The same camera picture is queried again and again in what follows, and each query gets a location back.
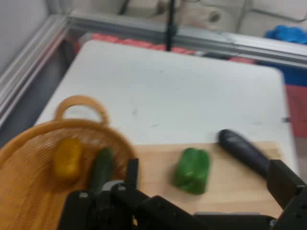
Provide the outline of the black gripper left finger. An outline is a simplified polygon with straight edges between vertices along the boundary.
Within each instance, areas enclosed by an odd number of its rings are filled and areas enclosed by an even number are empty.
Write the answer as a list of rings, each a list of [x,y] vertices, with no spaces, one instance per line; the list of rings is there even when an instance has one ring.
[[[60,230],[145,230],[148,221],[137,214],[138,206],[148,196],[137,189],[139,160],[128,162],[123,181],[110,181],[102,191],[71,192],[59,220]]]

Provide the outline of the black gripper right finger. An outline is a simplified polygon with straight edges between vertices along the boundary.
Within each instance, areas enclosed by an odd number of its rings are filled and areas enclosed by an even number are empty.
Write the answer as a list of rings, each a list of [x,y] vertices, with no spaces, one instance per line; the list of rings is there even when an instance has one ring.
[[[307,230],[307,184],[282,160],[271,160],[267,188],[283,209],[273,230]]]

